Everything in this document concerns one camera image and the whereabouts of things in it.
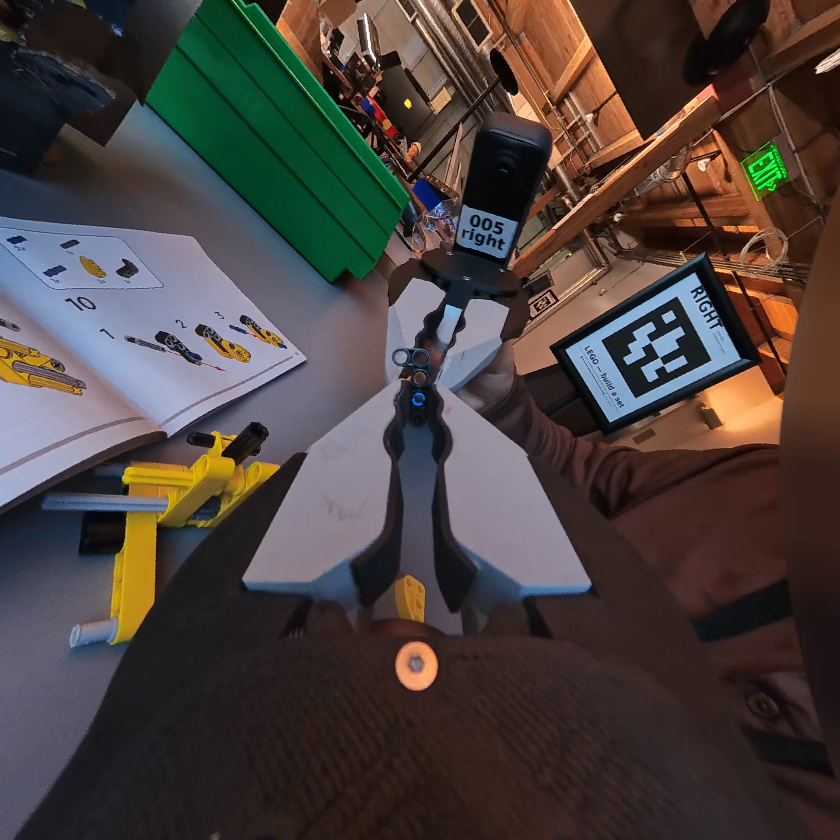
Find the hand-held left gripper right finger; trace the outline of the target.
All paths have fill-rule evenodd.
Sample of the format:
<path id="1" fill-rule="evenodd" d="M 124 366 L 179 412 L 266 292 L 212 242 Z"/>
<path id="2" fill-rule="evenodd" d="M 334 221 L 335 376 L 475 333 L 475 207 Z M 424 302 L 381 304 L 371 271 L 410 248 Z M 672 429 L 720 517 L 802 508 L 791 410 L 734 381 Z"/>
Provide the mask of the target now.
<path id="1" fill-rule="evenodd" d="M 489 614 L 533 596 L 588 592 L 591 579 L 524 450 L 447 388 L 434 394 L 434 568 L 447 609 Z"/>

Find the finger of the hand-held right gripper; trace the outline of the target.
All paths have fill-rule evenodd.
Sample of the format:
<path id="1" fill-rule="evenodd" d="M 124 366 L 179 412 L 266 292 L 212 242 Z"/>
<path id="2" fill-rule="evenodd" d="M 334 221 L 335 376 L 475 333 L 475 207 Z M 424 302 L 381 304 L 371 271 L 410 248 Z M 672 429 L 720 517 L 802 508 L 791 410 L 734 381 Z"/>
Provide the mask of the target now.
<path id="1" fill-rule="evenodd" d="M 444 300 L 444 291 L 429 280 L 411 280 L 388 308 L 385 337 L 385 383 L 396 381 L 403 368 L 393 361 L 399 349 L 411 349 L 417 335 L 425 330 L 427 315 L 435 312 Z"/>
<path id="2" fill-rule="evenodd" d="M 506 305 L 489 299 L 472 299 L 463 310 L 445 305 L 436 341 L 449 338 L 436 384 L 456 392 L 483 371 L 502 345 L 501 332 L 508 318 Z"/>

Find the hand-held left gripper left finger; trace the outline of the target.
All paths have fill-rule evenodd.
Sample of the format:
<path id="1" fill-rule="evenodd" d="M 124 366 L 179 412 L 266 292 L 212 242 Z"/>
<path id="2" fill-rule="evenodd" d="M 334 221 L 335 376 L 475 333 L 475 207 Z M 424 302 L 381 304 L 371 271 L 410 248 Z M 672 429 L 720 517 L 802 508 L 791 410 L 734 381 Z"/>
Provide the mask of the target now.
<path id="1" fill-rule="evenodd" d="M 251 591 L 370 607 L 400 568 L 403 382 L 314 443 L 247 568 Z"/>

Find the black bent lego beam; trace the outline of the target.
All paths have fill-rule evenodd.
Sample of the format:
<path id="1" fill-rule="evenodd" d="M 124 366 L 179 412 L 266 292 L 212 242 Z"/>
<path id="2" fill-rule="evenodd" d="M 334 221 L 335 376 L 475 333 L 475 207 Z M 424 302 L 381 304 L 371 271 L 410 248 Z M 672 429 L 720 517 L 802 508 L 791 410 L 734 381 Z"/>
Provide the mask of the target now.
<path id="1" fill-rule="evenodd" d="M 400 369 L 399 381 L 402 384 L 400 408 L 405 419 L 413 427 L 422 427 L 427 421 L 427 409 L 431 397 L 431 356 L 419 348 L 398 348 L 392 352 L 392 362 Z M 412 394 L 424 391 L 427 395 L 423 409 L 416 409 L 411 404 Z"/>

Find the person's right forearm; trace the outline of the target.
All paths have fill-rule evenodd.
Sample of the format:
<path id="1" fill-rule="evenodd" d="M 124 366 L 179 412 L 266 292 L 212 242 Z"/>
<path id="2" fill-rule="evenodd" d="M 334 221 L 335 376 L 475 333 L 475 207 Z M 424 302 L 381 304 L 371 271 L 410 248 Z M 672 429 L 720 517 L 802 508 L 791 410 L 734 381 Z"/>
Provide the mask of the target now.
<path id="1" fill-rule="evenodd" d="M 529 456 L 579 490 L 622 535 L 648 527 L 652 514 L 633 510 L 667 488 L 667 463 L 660 454 L 573 436 L 538 409 L 518 374 L 512 376 L 510 391 L 488 406 L 486 416 Z"/>

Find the yellow curved lego panel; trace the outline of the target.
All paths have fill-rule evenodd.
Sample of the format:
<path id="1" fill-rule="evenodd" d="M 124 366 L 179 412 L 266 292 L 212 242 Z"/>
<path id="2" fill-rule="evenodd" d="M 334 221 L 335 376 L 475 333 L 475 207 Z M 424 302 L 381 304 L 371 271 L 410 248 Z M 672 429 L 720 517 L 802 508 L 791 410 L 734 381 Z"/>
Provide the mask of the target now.
<path id="1" fill-rule="evenodd" d="M 403 621 L 425 623 L 426 591 L 424 585 L 410 574 L 394 582 L 397 617 Z"/>

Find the yellow lego assembly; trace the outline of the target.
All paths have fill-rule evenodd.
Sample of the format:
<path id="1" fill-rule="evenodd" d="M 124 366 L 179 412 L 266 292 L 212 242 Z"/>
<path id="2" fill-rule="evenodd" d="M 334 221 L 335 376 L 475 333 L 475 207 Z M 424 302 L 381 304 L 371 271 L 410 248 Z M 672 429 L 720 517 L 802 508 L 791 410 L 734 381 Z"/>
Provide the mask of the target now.
<path id="1" fill-rule="evenodd" d="M 117 494 L 46 493 L 45 511 L 81 512 L 79 554 L 114 557 L 107 618 L 75 625 L 70 648 L 129 642 L 155 601 L 159 531 L 212 529 L 279 470 L 258 461 L 268 429 L 250 423 L 237 435 L 191 433 L 202 453 L 191 465 L 132 460 L 104 465 L 99 476 L 119 478 Z"/>

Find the open lego instruction booklet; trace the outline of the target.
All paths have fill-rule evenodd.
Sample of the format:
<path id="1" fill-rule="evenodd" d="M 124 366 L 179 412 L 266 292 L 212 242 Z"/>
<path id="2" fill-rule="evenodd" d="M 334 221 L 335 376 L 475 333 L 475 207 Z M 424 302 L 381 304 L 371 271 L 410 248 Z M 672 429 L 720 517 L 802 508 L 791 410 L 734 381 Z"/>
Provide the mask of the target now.
<path id="1" fill-rule="evenodd" d="M 306 360 L 194 238 L 1 220 L 1 506 Z"/>

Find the person's right hand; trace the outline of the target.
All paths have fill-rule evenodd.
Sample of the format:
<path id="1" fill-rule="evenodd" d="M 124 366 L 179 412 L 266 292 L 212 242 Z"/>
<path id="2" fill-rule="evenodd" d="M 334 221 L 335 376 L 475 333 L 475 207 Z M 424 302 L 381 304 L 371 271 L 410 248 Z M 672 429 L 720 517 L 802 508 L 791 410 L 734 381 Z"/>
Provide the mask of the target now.
<path id="1" fill-rule="evenodd" d="M 485 416 L 495 410 L 515 384 L 514 354 L 514 342 L 504 342 L 488 366 L 455 392 L 457 397 L 478 414 Z"/>

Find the blue crate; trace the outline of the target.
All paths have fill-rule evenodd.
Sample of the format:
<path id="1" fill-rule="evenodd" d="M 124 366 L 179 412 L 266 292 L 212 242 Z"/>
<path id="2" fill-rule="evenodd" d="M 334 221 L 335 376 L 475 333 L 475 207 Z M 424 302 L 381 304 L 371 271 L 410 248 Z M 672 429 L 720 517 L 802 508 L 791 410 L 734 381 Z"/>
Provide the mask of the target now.
<path id="1" fill-rule="evenodd" d="M 434 210 L 443 202 L 458 200 L 458 195 L 450 187 L 432 175 L 419 177 L 413 184 L 412 193 L 427 211 Z"/>

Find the black framed marker sign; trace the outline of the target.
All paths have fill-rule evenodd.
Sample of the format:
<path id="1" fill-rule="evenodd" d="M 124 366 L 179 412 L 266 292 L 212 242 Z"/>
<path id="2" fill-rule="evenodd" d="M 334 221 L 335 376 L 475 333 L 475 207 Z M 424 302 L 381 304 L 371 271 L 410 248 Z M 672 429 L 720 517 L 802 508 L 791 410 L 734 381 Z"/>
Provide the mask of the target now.
<path id="1" fill-rule="evenodd" d="M 604 434 L 760 364 L 705 253 L 550 348 Z"/>

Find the green stacked storage bins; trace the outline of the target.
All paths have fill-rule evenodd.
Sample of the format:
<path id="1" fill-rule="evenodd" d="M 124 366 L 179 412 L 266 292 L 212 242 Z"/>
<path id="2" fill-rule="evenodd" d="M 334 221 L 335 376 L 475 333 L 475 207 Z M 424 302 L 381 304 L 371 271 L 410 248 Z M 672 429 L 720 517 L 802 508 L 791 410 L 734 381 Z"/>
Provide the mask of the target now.
<path id="1" fill-rule="evenodd" d="M 257 4 L 203 2 L 146 103 L 326 281 L 375 267 L 409 195 Z"/>

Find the green exit sign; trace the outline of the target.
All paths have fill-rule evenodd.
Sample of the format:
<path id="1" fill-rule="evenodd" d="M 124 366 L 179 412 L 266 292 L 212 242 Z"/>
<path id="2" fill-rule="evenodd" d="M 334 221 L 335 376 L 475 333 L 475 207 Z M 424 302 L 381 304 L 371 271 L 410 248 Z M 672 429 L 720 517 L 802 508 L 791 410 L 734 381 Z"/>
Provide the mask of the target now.
<path id="1" fill-rule="evenodd" d="M 739 164 L 756 202 L 775 193 L 791 177 L 781 148 L 775 141 L 765 143 Z"/>

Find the black round lamp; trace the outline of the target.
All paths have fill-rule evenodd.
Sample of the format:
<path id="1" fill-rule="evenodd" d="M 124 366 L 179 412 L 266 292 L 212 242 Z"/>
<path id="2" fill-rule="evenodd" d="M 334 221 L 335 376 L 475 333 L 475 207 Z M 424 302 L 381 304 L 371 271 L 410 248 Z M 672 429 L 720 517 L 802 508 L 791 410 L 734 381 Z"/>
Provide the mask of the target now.
<path id="1" fill-rule="evenodd" d="M 695 37 L 686 53 L 682 78 L 704 87 L 748 50 L 770 13 L 770 1 L 737 1 L 720 17 L 708 37 Z"/>

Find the dark cardboard box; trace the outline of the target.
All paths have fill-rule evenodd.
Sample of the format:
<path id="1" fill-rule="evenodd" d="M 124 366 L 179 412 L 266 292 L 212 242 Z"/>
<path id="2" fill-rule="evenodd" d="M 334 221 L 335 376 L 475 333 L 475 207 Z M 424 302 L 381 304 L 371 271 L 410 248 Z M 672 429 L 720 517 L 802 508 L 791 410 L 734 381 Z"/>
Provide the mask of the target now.
<path id="1" fill-rule="evenodd" d="M 67 124 L 105 145 L 200 1 L 2 1 L 2 169 L 32 174 Z"/>

